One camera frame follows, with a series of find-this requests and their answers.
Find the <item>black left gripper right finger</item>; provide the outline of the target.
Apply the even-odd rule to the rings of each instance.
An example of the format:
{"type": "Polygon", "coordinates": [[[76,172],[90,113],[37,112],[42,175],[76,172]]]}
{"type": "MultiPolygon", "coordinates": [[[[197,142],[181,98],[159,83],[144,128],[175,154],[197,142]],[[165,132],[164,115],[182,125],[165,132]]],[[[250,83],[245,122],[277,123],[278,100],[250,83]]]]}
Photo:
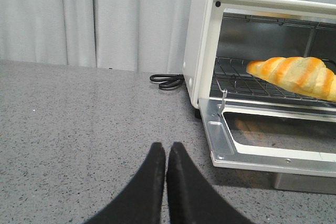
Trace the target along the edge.
{"type": "Polygon", "coordinates": [[[171,147],[166,182],[170,223],[252,223],[216,192],[181,142],[171,147]]]}

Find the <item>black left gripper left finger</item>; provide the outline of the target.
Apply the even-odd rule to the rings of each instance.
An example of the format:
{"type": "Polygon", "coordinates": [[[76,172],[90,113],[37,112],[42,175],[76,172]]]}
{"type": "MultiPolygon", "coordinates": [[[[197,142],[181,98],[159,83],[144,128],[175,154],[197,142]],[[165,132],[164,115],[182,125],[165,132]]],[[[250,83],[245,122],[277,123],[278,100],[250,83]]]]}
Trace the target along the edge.
{"type": "Polygon", "coordinates": [[[154,142],[122,192],[86,223],[160,223],[164,181],[165,150],[154,142]]]}

